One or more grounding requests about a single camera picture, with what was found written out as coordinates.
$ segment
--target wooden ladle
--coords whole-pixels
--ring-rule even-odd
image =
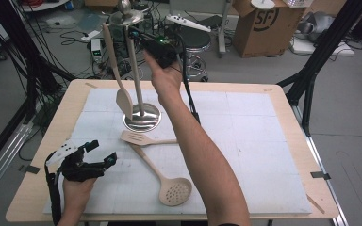
[[[158,198],[161,203],[176,206],[188,200],[192,191],[192,183],[187,178],[169,179],[163,176],[152,161],[146,156],[142,148],[135,144],[129,144],[131,148],[151,167],[160,179],[160,191]]]

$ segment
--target human arm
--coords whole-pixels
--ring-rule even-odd
[[[93,184],[97,178],[91,178],[84,182],[74,182],[64,179],[64,210],[58,226],[78,225],[82,213],[90,199]]]
[[[209,225],[250,225],[237,177],[181,98],[182,76],[177,64],[161,69],[146,53],[145,60],[152,70],[152,84],[172,122],[189,174],[204,201]]]

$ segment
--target robotic hand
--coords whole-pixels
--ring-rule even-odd
[[[116,164],[117,155],[113,153],[106,157],[103,162],[86,163],[83,161],[84,152],[90,152],[99,147],[98,140],[87,142],[80,147],[76,147],[70,140],[67,140],[47,161],[46,166],[64,158],[60,168],[58,168],[57,177],[62,172],[63,176],[69,181],[83,182],[90,178],[101,177],[105,171]]]

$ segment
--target wooden slotted spoon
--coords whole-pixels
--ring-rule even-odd
[[[120,78],[119,69],[117,67],[117,58],[114,54],[113,40],[111,39],[110,32],[108,30],[107,24],[102,24],[102,29],[104,33],[104,39],[106,48],[108,51],[108,57],[110,60],[110,66],[113,69],[114,76],[116,77],[117,83],[119,84],[120,89],[117,91],[116,103],[125,116],[132,120],[133,114],[133,104],[130,97],[130,94],[125,89],[122,79]]]
[[[131,143],[130,146],[149,165],[149,167],[151,167],[160,179],[158,198],[161,203],[169,206],[176,206],[189,199],[190,192],[192,191],[192,183],[187,178],[169,179],[164,177],[148,156],[146,156],[140,146]]]
[[[144,134],[123,130],[120,139],[140,146],[149,144],[174,144],[176,139],[151,139]]]

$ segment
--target gray floor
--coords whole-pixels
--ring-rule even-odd
[[[66,13],[82,21],[88,10],[49,10],[42,17]],[[85,44],[62,46],[59,33],[45,33],[48,45],[70,72],[87,69],[91,62]],[[217,58],[216,42],[201,54],[207,63],[209,82],[274,84],[298,72],[309,56],[286,51],[279,57],[240,58],[233,47],[223,58]],[[146,65],[143,80],[149,80]],[[0,61],[0,132],[23,102],[25,93],[9,60]],[[350,225],[362,225],[362,51],[354,56],[329,60],[321,70],[314,92],[311,133]],[[24,157],[32,157],[41,142],[37,134],[22,149]],[[16,156],[0,180],[0,225],[52,225],[51,223],[9,223],[5,213],[25,173],[19,170],[28,162]],[[265,225],[255,220],[254,225]],[[330,225],[328,220],[276,220],[273,225]]]

